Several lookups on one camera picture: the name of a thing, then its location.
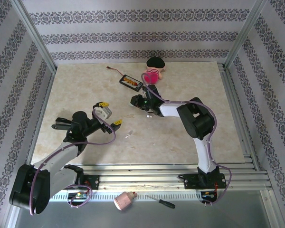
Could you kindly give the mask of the black board with orange connectors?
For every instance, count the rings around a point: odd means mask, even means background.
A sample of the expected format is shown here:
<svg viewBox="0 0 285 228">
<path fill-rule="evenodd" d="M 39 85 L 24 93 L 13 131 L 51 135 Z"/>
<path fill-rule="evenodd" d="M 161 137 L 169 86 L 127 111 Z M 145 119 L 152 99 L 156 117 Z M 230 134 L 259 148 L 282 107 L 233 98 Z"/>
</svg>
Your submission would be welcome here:
<svg viewBox="0 0 285 228">
<path fill-rule="evenodd" d="M 128 75 L 123 75 L 122 78 L 119 80 L 119 83 L 136 92 L 139 92 L 143 86 L 143 83 L 141 81 Z"/>
</svg>

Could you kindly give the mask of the plush doll with pink dress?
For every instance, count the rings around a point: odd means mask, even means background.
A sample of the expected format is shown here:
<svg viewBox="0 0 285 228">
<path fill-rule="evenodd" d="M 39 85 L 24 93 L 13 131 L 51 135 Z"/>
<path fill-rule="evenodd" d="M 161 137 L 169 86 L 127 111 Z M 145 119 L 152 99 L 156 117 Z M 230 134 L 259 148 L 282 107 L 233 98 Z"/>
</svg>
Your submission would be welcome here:
<svg viewBox="0 0 285 228">
<path fill-rule="evenodd" d="M 151 57 L 146 62 L 146 70 L 143 73 L 143 78 L 147 84 L 156 84 L 162 79 L 162 71 L 165 70 L 165 62 L 160 57 Z"/>
</svg>

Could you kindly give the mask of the small electronics board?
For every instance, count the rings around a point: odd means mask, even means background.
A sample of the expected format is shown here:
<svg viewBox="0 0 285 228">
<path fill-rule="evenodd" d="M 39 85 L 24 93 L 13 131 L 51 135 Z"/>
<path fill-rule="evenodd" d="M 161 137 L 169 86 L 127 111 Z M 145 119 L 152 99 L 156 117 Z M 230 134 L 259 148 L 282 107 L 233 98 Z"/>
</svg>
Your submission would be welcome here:
<svg viewBox="0 0 285 228">
<path fill-rule="evenodd" d="M 68 194 L 69 200 L 86 200 L 88 198 L 88 194 L 84 192 L 72 192 Z"/>
<path fill-rule="evenodd" d="M 208 201 L 214 201 L 217 198 L 217 193 L 215 191 L 202 191 L 201 192 L 201 197 L 204 200 L 208 200 Z"/>
</svg>

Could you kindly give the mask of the pink cylindrical object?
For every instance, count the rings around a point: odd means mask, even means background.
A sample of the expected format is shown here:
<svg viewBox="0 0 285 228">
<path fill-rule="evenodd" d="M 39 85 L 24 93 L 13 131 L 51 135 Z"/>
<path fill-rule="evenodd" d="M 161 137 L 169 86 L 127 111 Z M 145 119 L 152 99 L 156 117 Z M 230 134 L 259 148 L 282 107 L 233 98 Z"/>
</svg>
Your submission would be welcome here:
<svg viewBox="0 0 285 228">
<path fill-rule="evenodd" d="M 130 206 L 137 197 L 136 192 L 123 192 L 114 199 L 114 204 L 118 210 L 124 210 Z"/>
</svg>

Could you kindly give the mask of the grey metal panel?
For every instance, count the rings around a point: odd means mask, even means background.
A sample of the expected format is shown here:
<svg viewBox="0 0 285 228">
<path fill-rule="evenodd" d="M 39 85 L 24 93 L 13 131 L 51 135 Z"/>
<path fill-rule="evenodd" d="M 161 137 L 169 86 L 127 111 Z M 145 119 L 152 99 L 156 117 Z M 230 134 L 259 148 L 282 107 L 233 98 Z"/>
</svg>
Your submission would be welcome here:
<svg viewBox="0 0 285 228">
<path fill-rule="evenodd" d="M 15 228 L 271 228 L 263 209 L 179 201 L 170 209 L 157 202 L 135 202 L 119 211 L 112 202 L 90 202 L 80 209 L 50 203 L 39 215 L 20 211 Z"/>
</svg>

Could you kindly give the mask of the aluminium extrusion frame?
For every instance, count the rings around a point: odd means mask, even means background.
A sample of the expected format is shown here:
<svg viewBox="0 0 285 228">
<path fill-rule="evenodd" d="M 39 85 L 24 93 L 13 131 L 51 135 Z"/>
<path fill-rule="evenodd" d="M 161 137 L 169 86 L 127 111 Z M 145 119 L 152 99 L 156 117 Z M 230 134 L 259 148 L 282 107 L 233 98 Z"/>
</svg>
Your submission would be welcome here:
<svg viewBox="0 0 285 228">
<path fill-rule="evenodd" d="M 22 7 L 57 65 L 41 109 L 29 158 L 37 162 L 53 152 L 66 135 L 52 128 L 57 117 L 76 111 L 88 114 L 106 101 L 122 119 L 116 140 L 97 131 L 84 152 L 73 160 L 100 176 L 96 192 L 189 191 L 178 177 L 197 171 L 193 139 L 177 117 L 147 118 L 130 105 L 135 92 L 119 83 L 120 74 L 140 78 L 146 60 L 161 55 L 166 62 L 157 89 L 163 98 L 198 97 L 215 113 L 218 126 L 212 155 L 223 165 L 230 186 L 216 205 L 263 209 L 271 228 L 271 183 L 258 171 L 242 135 L 233 91 L 219 68 L 234 44 L 255 0 L 13 0 Z M 188 200 L 202 205 L 201 201 Z"/>
</svg>

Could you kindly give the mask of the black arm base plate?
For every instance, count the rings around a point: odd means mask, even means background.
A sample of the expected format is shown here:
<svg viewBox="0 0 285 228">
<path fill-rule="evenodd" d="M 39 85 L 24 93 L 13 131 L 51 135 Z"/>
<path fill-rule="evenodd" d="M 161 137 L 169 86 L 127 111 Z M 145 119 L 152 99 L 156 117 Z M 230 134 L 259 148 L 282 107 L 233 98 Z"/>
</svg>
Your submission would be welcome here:
<svg viewBox="0 0 285 228">
<path fill-rule="evenodd" d="M 218 174 L 205 181 L 202 181 L 197 173 L 179 175 L 180 177 L 183 178 L 185 189 L 205 190 L 214 189 L 215 186 L 218 189 L 224 189 L 227 186 L 224 174 Z"/>
<path fill-rule="evenodd" d="M 89 175 L 84 174 L 83 176 L 77 178 L 74 183 L 68 184 L 63 190 L 68 189 L 80 189 L 80 190 L 88 190 L 86 186 L 89 186 L 92 190 L 98 190 L 100 183 L 99 175 Z"/>
</svg>

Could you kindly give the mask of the black handled screwdriver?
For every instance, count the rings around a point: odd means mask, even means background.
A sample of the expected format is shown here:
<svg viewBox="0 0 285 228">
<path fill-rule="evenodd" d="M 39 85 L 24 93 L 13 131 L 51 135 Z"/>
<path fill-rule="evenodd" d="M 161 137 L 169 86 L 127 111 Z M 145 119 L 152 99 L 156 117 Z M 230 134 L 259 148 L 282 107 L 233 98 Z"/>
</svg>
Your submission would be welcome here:
<svg viewBox="0 0 285 228">
<path fill-rule="evenodd" d="M 162 199 L 157 199 L 157 198 L 152 197 L 152 196 L 150 196 L 150 195 L 145 195 L 145 196 L 148 197 L 148 198 L 150 198 L 150 199 L 153 199 L 153 200 L 159 202 L 160 204 L 162 204 L 162 205 L 164 205 L 164 206 L 166 206 L 166 207 L 168 207 L 168 208 L 175 209 L 175 207 L 176 207 L 175 204 L 173 204 L 173 203 L 171 203 L 171 202 L 164 201 L 164 200 L 162 200 Z"/>
</svg>

